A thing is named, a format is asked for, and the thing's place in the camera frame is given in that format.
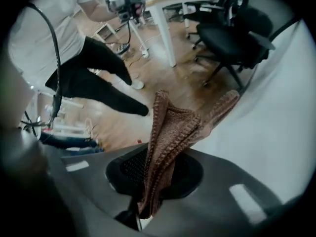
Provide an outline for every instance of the white desk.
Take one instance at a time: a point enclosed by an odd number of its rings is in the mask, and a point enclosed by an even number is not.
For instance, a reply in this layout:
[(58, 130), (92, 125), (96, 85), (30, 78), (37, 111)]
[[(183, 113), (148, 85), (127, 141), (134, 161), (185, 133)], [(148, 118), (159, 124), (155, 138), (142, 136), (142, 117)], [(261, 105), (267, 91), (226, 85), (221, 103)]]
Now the white desk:
[(146, 2), (146, 7), (149, 9), (155, 23), (157, 23), (158, 25), (171, 67), (174, 67), (176, 65), (176, 58), (174, 56), (171, 35), (170, 35), (169, 27), (168, 27), (168, 24), (163, 12), (163, 8), (172, 4), (182, 3), (183, 8), (184, 8), (183, 14), (187, 14), (187, 7), (185, 6), (185, 3), (192, 2), (192, 1), (207, 1), (207, 0), (151, 0), (151, 1)]

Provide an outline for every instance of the chair armrest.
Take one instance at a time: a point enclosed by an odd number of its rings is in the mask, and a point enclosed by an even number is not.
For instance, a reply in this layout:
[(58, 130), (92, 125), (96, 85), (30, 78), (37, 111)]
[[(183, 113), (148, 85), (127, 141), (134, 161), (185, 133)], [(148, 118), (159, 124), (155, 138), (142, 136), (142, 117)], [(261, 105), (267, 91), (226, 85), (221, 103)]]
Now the chair armrest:
[(203, 7), (203, 8), (212, 9), (212, 10), (222, 10), (222, 11), (225, 10), (224, 7), (216, 6), (216, 5), (211, 5), (211, 6), (207, 6), (207, 7)]
[(202, 4), (208, 3), (210, 5), (216, 4), (215, 2), (212, 1), (195, 1), (195, 2), (186, 2), (186, 5), (193, 5), (193, 6), (201, 6)]
[(271, 43), (271, 41), (267, 38), (264, 37), (260, 34), (254, 33), (252, 31), (250, 31), (248, 33), (250, 36), (252, 36), (252, 38), (261, 46), (265, 47), (266, 49), (269, 50), (275, 50), (276, 47)]

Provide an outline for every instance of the jeans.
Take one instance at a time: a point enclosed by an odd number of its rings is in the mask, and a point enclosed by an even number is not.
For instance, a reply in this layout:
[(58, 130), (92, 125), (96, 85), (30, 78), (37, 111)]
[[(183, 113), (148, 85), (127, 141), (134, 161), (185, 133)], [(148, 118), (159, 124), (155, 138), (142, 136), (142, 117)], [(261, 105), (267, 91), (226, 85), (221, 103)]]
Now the jeans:
[(39, 140), (45, 145), (60, 149), (89, 147), (95, 148), (98, 146), (98, 143), (92, 139), (54, 136), (45, 132), (41, 133)]
[(79, 151), (71, 151), (71, 150), (63, 150), (60, 151), (61, 157), (72, 157), (72, 156), (83, 156), (83, 155), (91, 155), (96, 153), (104, 152), (103, 148), (95, 147), (95, 148), (87, 148), (80, 149)]
[[(43, 144), (53, 146), (59, 149), (61, 157), (83, 156), (104, 152), (98, 147), (98, 143), (92, 139), (82, 139), (73, 137), (60, 137), (42, 132), (40, 139)], [(81, 148), (79, 151), (65, 150), (67, 148)]]

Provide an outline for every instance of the brown towel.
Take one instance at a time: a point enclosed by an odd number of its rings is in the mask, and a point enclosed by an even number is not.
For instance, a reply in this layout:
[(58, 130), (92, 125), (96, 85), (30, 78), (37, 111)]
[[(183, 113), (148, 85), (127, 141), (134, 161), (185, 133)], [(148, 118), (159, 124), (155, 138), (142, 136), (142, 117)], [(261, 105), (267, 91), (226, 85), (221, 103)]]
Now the brown towel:
[(159, 192), (171, 185), (175, 158), (186, 148), (207, 137), (212, 129), (234, 107), (237, 91), (226, 93), (202, 121), (199, 114), (173, 106), (164, 90), (156, 92), (154, 123), (145, 165), (145, 190), (138, 203), (140, 214), (149, 206), (148, 214), (155, 215), (160, 207)]

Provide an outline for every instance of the chair wheel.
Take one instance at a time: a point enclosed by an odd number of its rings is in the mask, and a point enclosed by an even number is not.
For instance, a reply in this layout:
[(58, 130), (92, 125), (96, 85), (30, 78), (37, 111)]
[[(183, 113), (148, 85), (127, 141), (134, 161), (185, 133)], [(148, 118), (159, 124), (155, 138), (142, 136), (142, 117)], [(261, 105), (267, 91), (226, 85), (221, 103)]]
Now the chair wheel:
[(204, 81), (202, 85), (203, 85), (203, 87), (208, 87), (209, 86), (209, 81)]

